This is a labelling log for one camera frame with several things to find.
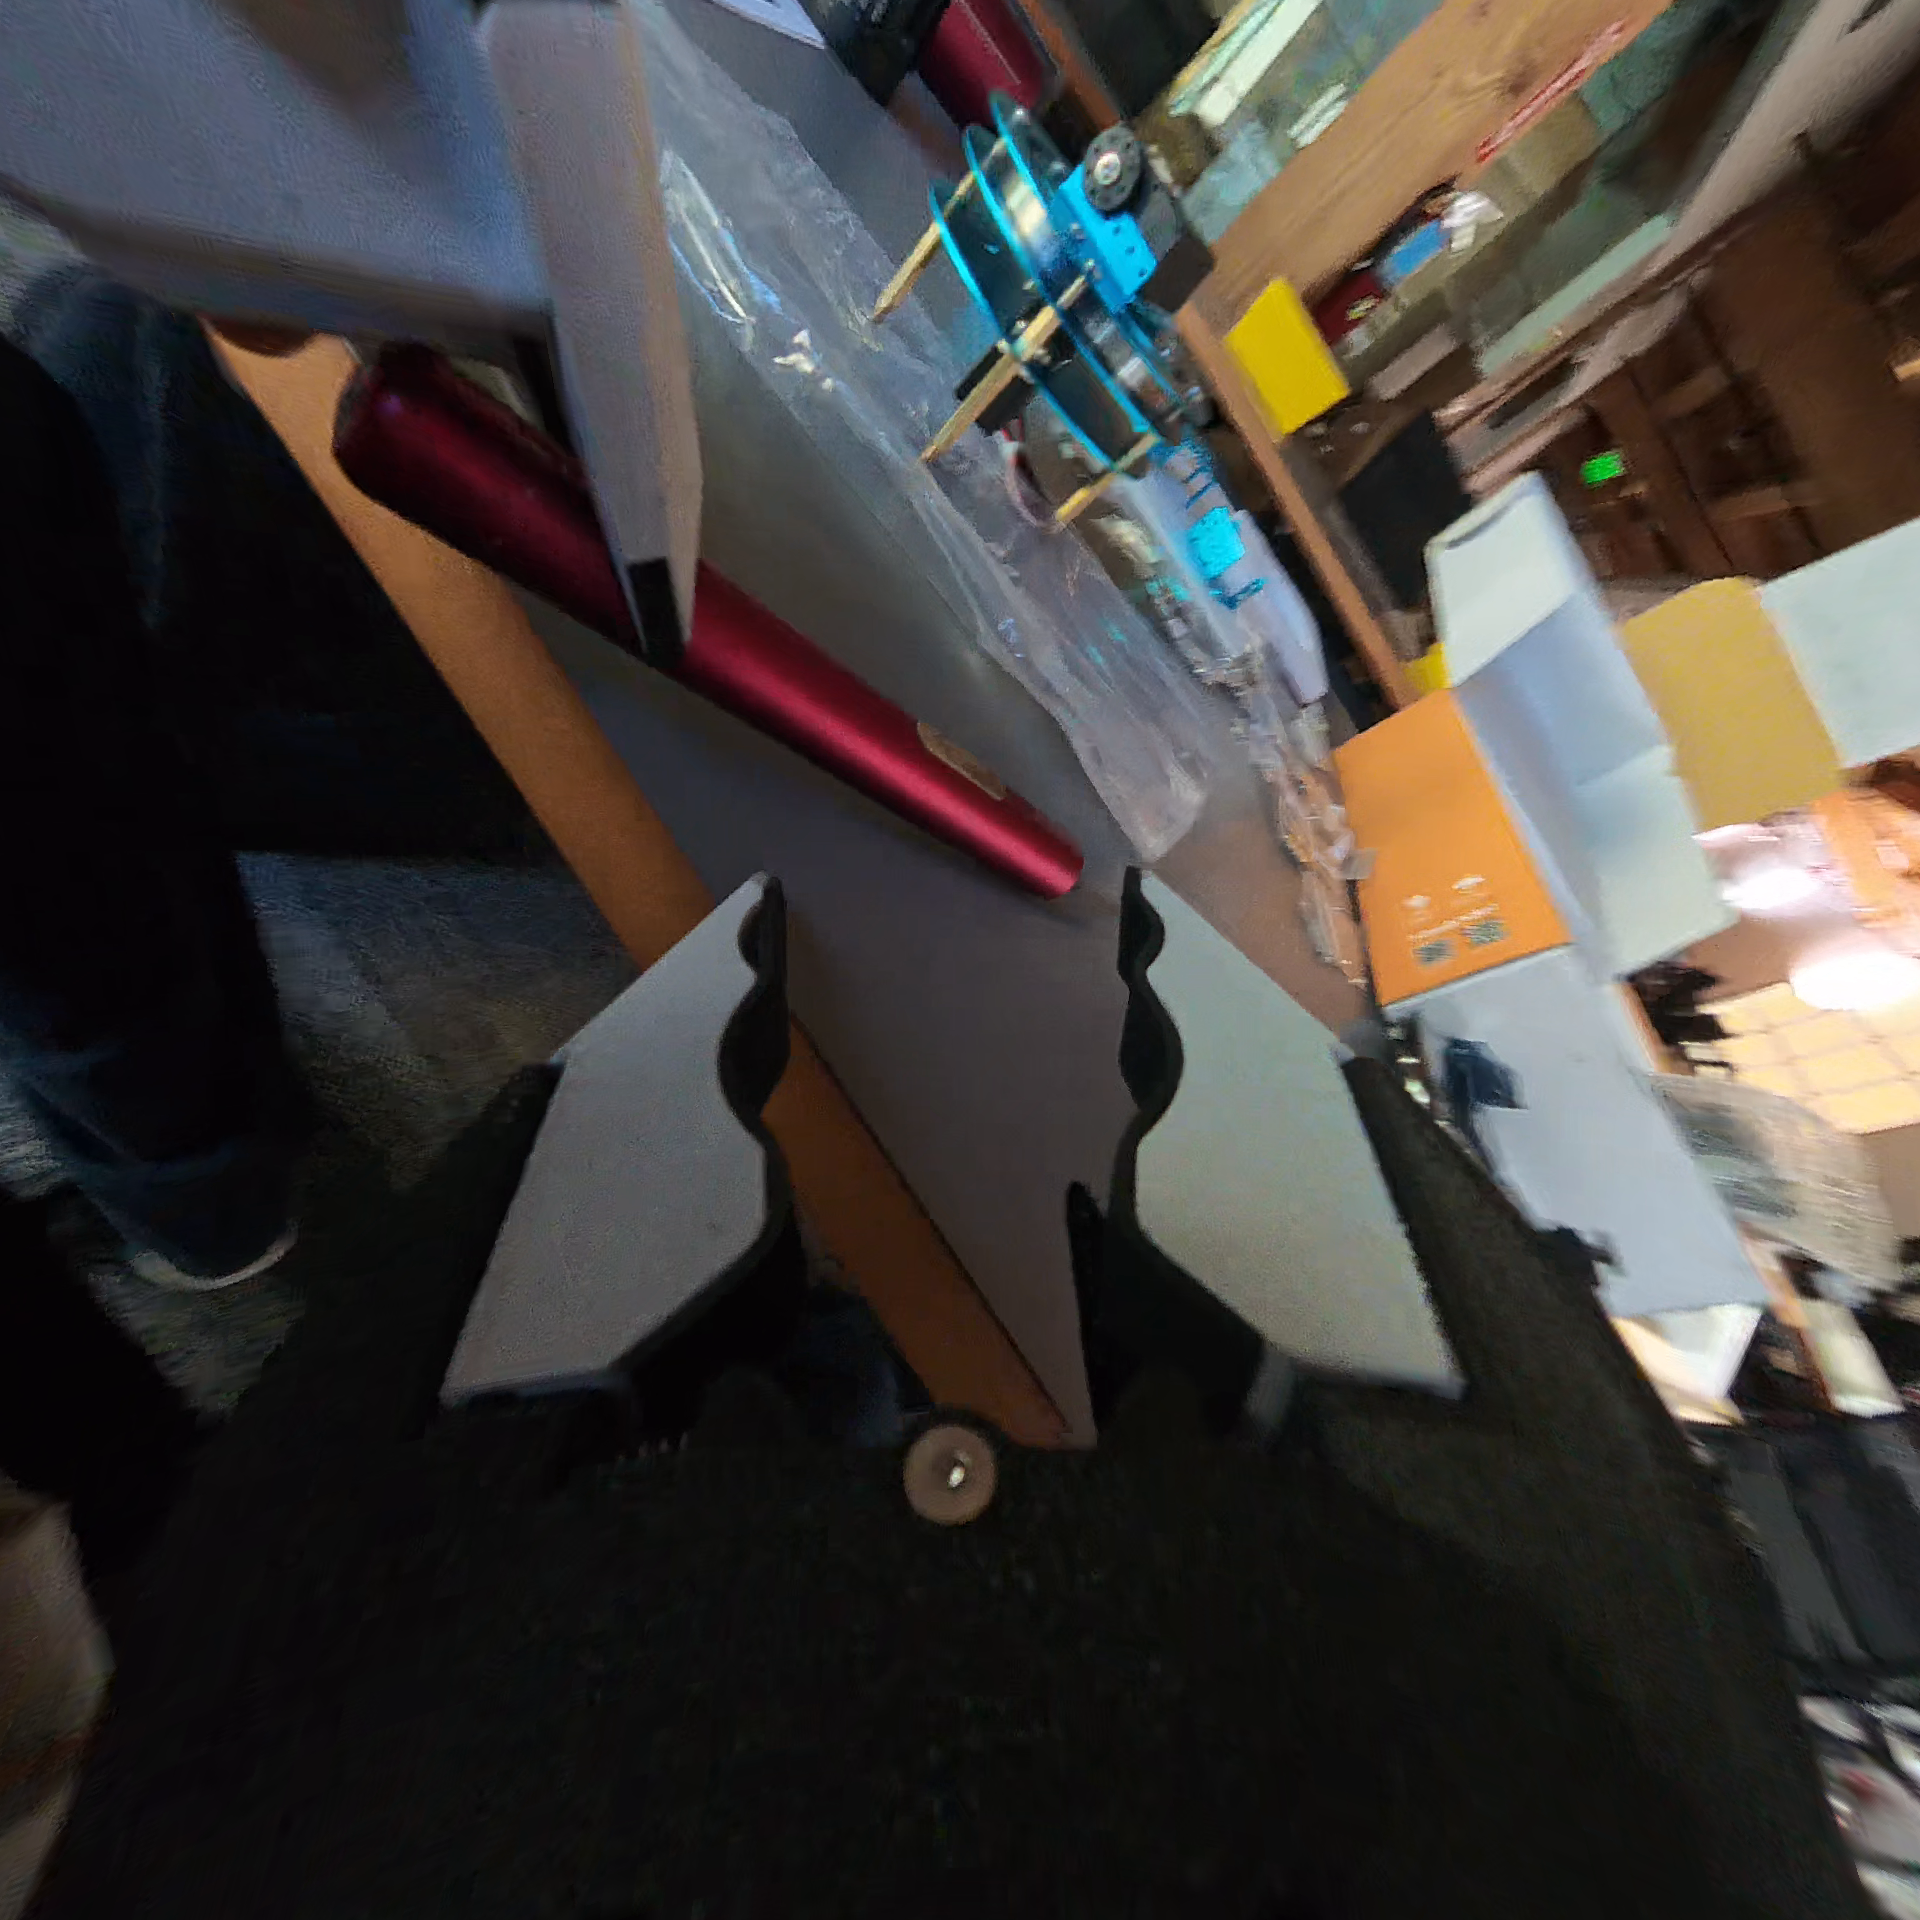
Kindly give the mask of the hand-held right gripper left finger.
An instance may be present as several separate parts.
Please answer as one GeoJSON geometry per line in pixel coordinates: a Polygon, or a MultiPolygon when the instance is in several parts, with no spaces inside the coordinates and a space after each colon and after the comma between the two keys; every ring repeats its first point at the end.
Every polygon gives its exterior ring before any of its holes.
{"type": "Polygon", "coordinates": [[[552,1057],[444,1411],[581,1394],[696,1411],[778,1346],[805,1290],[764,1116],[788,1042],[783,890],[762,873],[552,1057]]]}

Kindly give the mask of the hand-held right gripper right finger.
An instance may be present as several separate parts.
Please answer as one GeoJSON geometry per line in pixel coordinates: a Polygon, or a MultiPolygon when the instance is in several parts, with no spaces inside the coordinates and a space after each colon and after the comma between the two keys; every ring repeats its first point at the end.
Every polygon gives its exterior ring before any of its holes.
{"type": "Polygon", "coordinates": [[[1163,1377],[1213,1433],[1275,1435],[1304,1381],[1458,1401],[1335,1035],[1141,868],[1116,966],[1127,1114],[1103,1196],[1067,1194],[1094,1424],[1163,1377]]]}

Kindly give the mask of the orange white cardboard box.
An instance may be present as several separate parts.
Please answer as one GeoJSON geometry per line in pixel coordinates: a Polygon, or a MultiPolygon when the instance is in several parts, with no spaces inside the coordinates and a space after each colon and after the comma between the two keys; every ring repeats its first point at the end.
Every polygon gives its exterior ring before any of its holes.
{"type": "Polygon", "coordinates": [[[1767,875],[1832,894],[1803,856],[1733,857],[1915,748],[1915,521],[1615,622],[1524,472],[1426,566],[1439,685],[1335,749],[1376,1000],[1507,1196],[1598,1253],[1615,1323],[1720,1400],[1767,1233],[1690,1145],[1628,985],[1757,917],[1767,875]]]}

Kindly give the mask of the pile of small screw bags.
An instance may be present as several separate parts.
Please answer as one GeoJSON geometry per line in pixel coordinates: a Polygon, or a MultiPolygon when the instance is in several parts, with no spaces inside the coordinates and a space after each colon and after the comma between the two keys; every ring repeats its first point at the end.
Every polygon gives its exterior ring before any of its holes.
{"type": "Polygon", "coordinates": [[[1299,880],[1302,932],[1324,964],[1368,989],[1357,882],[1372,857],[1360,850],[1341,797],[1327,707],[1299,704],[1262,656],[1236,662],[1224,685],[1236,704],[1236,739],[1264,784],[1274,832],[1299,880]]]}

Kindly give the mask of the wooden post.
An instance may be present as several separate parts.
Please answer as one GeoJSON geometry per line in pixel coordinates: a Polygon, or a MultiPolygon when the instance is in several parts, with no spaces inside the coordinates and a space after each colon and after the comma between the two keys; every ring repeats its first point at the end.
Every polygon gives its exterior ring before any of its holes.
{"type": "Polygon", "coordinates": [[[1213,242],[1190,308],[1224,334],[1268,281],[1319,298],[1421,193],[1471,178],[1516,124],[1642,37],[1667,3],[1446,3],[1213,242]]]}

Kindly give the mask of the person's left leg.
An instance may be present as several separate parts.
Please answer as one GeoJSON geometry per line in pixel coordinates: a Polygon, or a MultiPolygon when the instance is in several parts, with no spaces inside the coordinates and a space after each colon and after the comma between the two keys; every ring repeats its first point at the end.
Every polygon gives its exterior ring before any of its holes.
{"type": "Polygon", "coordinates": [[[15,208],[2,306],[5,1067],[135,1266],[222,1290],[304,1153],[238,852],[539,834],[199,320],[15,208]]]}

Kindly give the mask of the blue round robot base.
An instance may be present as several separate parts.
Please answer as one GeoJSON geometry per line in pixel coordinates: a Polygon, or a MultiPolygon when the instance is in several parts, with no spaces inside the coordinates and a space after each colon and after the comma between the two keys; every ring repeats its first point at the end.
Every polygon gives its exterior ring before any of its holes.
{"type": "Polygon", "coordinates": [[[963,133],[963,156],[959,176],[928,189],[928,226],[876,298],[870,324],[943,265],[987,346],[918,458],[938,464],[1040,400],[1088,472],[1051,509],[1069,523],[1203,425],[1173,320],[1213,258],[1125,124],[1069,157],[1024,102],[994,91],[990,118],[963,133]]]}

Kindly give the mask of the grey desk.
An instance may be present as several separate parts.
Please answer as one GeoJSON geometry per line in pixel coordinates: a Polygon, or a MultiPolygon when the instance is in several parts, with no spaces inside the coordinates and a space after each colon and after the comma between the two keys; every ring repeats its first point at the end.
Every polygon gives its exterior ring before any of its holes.
{"type": "MultiPolygon", "coordinates": [[[[940,114],[906,90],[902,128],[828,56],[714,5],[662,10],[792,128],[879,242],[884,280],[893,250],[922,226],[934,168],[923,138],[948,133],[940,114]]],[[[912,1348],[926,1386],[1007,1430],[1019,1418],[1021,1435],[1084,1445],[1094,1424],[1064,1189],[1103,1192],[1132,1110],[1116,970],[1132,850],[1064,736],[964,633],[928,572],[918,525],[898,544],[884,536],[858,482],[764,395],[704,301],[688,298],[686,324],[706,557],[1064,828],[1088,861],[1079,890],[1058,904],[1021,897],[538,604],[523,604],[500,644],[526,653],[519,629],[527,642],[539,633],[680,867],[699,873],[696,894],[731,894],[762,872],[782,880],[788,1001],[805,1035],[972,1282],[951,1310],[934,1310],[916,1280],[884,1307],[900,1348],[910,1314],[928,1322],[912,1348]]],[[[1230,764],[1158,875],[1320,1025],[1347,1027],[1363,1001],[1312,952],[1295,875],[1238,742],[1212,712],[1205,717],[1208,748],[1230,764]]]]}

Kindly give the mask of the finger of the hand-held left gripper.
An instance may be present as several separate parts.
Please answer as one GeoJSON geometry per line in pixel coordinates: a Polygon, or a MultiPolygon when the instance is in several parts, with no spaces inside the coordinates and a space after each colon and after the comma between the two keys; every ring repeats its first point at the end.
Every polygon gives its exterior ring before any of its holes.
{"type": "Polygon", "coordinates": [[[704,472],[635,5],[5,3],[5,198],[210,320],[547,349],[650,658],[704,472]]]}

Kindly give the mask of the set of blue metal brackets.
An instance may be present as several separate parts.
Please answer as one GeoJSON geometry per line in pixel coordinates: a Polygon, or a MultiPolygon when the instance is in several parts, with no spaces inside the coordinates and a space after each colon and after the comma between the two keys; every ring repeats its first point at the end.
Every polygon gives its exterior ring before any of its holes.
{"type": "Polygon", "coordinates": [[[1267,593],[1274,561],[1254,521],[1236,505],[1213,452],[1199,434],[1162,443],[1149,464],[1149,490],[1170,518],[1203,587],[1228,611],[1267,593]]]}

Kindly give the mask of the red electric screwdriver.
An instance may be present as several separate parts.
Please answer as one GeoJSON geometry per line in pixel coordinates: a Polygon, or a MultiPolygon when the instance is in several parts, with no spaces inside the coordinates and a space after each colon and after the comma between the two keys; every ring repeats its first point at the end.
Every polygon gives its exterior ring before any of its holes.
{"type": "Polygon", "coordinates": [[[715,566],[667,629],[662,564],[620,564],[582,464],[442,352],[394,342],[351,373],[331,451],[376,505],[610,640],[898,821],[1038,899],[1067,897],[1079,845],[715,566]]]}

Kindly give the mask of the red cylindrical case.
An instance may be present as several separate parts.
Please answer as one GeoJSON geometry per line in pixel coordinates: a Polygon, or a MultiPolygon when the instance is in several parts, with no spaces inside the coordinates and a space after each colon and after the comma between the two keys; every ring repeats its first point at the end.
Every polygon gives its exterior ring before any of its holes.
{"type": "Polygon", "coordinates": [[[1011,3],[946,3],[914,70],[958,128],[987,125],[994,97],[1040,112],[1053,94],[1053,67],[1011,3]]]}

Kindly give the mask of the yellow plastic bin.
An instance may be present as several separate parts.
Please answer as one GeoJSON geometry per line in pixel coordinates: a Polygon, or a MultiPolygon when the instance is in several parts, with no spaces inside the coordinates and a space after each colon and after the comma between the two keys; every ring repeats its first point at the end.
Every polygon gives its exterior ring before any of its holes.
{"type": "Polygon", "coordinates": [[[1232,358],[1275,440],[1290,440],[1352,395],[1312,310],[1275,277],[1224,334],[1232,358]]]}

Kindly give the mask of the large clear plastic bag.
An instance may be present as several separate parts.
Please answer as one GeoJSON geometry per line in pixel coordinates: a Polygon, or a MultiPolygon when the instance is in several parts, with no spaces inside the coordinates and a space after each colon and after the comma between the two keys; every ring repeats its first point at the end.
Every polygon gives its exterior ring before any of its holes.
{"type": "Polygon", "coordinates": [[[638,5],[667,230],[714,459],[706,550],[900,707],[1006,773],[1076,764],[1147,861],[1197,822],[1230,740],[1182,661],[999,452],[922,446],[964,363],[952,284],[868,308],[952,138],[870,102],[829,52],[719,5],[638,5]]]}

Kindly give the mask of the person's beige jacket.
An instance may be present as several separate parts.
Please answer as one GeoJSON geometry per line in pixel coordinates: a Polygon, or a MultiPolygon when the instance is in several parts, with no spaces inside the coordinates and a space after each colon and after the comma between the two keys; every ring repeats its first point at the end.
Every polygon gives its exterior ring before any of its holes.
{"type": "Polygon", "coordinates": [[[27,1912],[112,1685],[63,1508],[2,1483],[2,1916],[27,1912]]]}

